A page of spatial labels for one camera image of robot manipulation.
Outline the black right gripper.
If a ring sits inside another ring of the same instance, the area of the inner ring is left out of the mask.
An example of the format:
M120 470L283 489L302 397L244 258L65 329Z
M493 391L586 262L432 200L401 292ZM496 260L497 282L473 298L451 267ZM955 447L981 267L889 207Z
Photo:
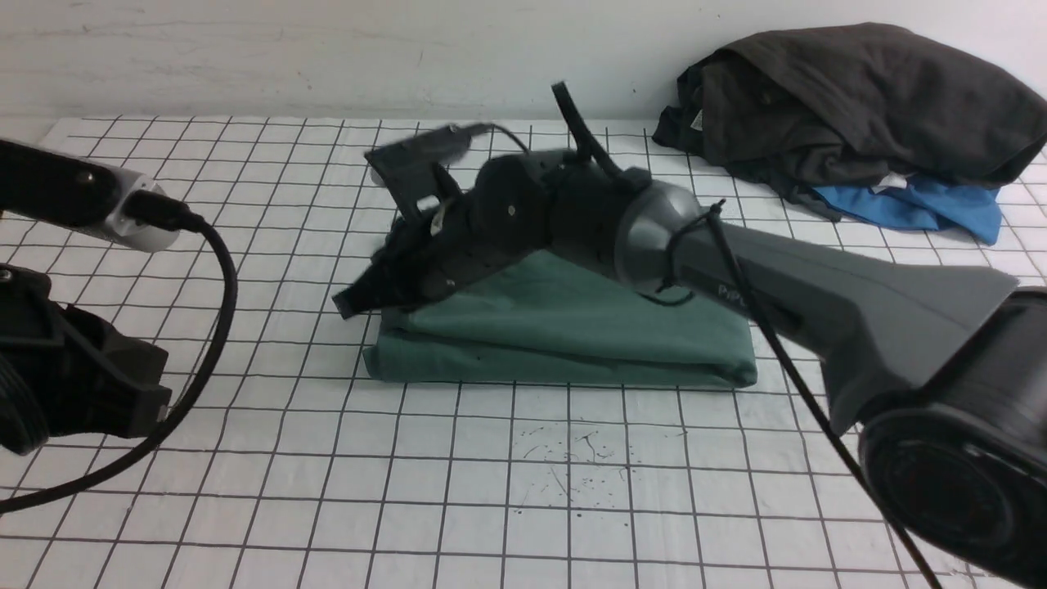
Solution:
M612 278L626 213L652 187L646 169L609 173L575 151L492 158L470 190L394 227L333 302L343 318L435 304L536 251Z

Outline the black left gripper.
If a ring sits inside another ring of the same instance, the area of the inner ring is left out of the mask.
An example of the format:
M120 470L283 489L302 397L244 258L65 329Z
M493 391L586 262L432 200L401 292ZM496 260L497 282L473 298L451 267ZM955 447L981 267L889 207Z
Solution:
M109 434L141 438L168 416L168 352L50 299L50 279L1 269L1 443Z

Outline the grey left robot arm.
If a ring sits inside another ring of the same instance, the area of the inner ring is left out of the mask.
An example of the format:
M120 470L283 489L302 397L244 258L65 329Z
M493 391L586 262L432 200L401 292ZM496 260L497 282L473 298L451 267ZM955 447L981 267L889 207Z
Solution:
M50 299L50 279L1 268L1 441L25 456L50 438L142 438L168 414L168 352Z

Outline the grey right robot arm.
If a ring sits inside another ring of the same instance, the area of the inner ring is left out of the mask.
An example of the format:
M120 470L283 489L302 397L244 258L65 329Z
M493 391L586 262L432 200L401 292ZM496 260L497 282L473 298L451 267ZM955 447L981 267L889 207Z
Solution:
M1045 585L1045 291L985 266L895 265L725 224L609 157L367 153L404 219L334 297L341 316L447 299L549 250L641 294L683 287L821 361L826 432L887 521L1024 588Z

